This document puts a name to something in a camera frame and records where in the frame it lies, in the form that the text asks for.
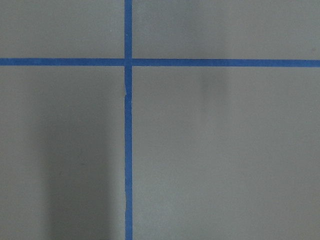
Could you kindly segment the blue tape line crosswise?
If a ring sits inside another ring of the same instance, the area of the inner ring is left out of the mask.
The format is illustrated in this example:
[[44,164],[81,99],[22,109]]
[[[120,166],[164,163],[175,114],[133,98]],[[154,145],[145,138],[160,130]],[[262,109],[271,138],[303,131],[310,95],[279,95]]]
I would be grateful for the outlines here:
[[311,59],[1,58],[1,66],[288,67],[318,68]]

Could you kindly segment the blue tape line lengthwise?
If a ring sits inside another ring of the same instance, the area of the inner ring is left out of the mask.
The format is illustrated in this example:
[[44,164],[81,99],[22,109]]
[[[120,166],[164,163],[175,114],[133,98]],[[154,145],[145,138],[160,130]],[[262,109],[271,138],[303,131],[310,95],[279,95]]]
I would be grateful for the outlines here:
[[132,177],[132,1],[124,1],[124,140],[125,140],[125,239],[133,239]]

